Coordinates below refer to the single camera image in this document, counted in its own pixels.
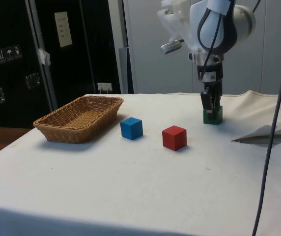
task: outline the blue cube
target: blue cube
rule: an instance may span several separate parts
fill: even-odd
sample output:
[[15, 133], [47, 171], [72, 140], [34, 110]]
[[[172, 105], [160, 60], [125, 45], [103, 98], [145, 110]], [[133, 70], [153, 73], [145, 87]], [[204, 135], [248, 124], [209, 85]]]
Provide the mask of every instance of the blue cube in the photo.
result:
[[122, 137], [134, 140], [143, 135], [142, 121], [136, 118], [128, 118], [121, 121]]

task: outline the black cable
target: black cable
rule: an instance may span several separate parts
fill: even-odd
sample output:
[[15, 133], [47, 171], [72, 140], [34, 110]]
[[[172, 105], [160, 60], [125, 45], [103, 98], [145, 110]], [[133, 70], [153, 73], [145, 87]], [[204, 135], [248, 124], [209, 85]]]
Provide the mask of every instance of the black cable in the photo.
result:
[[214, 49], [214, 46], [215, 46], [215, 43], [216, 43], [216, 40], [217, 40], [217, 35], [218, 35], [218, 32], [219, 32], [219, 28], [220, 28], [220, 24], [221, 24], [221, 19], [222, 19], [222, 14], [219, 15], [219, 19], [218, 19], [218, 23], [217, 23], [217, 28], [216, 28], [216, 31], [215, 31], [215, 35], [214, 35], [214, 39], [213, 39], [213, 42], [211, 43], [211, 46], [210, 46], [210, 49], [209, 49], [209, 52], [208, 52], [208, 55], [206, 57], [206, 60], [205, 60], [205, 63], [204, 63], [204, 70], [203, 70], [203, 73], [201, 75], [201, 80], [203, 79], [205, 73], [206, 73], [206, 66], [208, 64], [208, 61], [209, 61], [209, 58], [210, 58], [210, 55], [212, 54], [213, 52], [213, 49]]
[[254, 7], [254, 9], [253, 9], [253, 13], [254, 13], [254, 12], [256, 11], [256, 9], [258, 8], [258, 5], [260, 4], [260, 1], [261, 1], [261, 0], [258, 0], [258, 1], [257, 1], [256, 5], [255, 5], [255, 7]]
[[267, 172], [268, 172], [268, 165], [269, 165], [269, 160], [270, 160], [270, 154], [272, 152], [274, 135], [275, 135], [275, 129], [276, 129], [276, 125], [277, 125], [277, 119], [278, 119], [278, 114], [279, 114], [280, 106], [281, 106], [281, 87], [280, 87], [280, 91], [279, 91], [279, 95], [278, 95], [278, 100], [277, 100], [275, 114], [274, 114], [274, 119], [273, 119], [273, 124], [272, 124], [272, 130], [271, 130], [271, 134], [270, 134], [269, 145], [268, 145], [267, 154], [266, 154], [266, 160], [265, 160], [265, 166], [264, 166], [264, 172], [263, 172], [263, 180], [262, 180], [262, 186], [261, 186], [261, 191], [260, 191], [258, 210], [257, 210], [257, 215], [256, 215], [256, 220], [255, 220], [255, 225], [254, 225], [252, 236], [256, 235], [256, 231], [257, 231], [260, 215], [261, 215], [261, 212], [262, 212], [262, 206], [263, 206], [263, 201], [264, 201], [264, 193], [265, 193], [266, 177], [267, 177]]

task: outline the woven basket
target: woven basket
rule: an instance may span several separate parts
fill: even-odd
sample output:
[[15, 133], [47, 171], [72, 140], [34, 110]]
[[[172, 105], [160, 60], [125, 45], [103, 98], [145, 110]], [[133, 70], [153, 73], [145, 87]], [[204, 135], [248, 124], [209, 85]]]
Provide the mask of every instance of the woven basket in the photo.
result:
[[122, 103], [118, 97], [80, 97], [36, 120], [33, 126], [51, 142], [85, 143], [115, 120]]

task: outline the wooden block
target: wooden block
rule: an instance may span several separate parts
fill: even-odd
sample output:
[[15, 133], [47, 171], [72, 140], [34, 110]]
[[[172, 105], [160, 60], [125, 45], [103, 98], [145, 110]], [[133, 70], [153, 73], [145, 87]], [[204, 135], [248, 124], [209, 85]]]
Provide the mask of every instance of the wooden block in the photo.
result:
[[134, 140], [143, 135], [142, 121], [136, 118], [128, 118], [121, 122], [122, 137]]
[[164, 147], [178, 151], [187, 145], [186, 129], [172, 126], [162, 131], [162, 139]]

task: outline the red cube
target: red cube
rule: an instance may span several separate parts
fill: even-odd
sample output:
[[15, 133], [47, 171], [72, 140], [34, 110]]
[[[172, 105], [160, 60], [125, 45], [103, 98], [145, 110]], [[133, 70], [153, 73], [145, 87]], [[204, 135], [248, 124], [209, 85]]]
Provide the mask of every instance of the red cube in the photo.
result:
[[165, 129], [162, 131], [162, 140], [164, 147], [178, 151], [187, 145], [186, 129], [178, 126]]

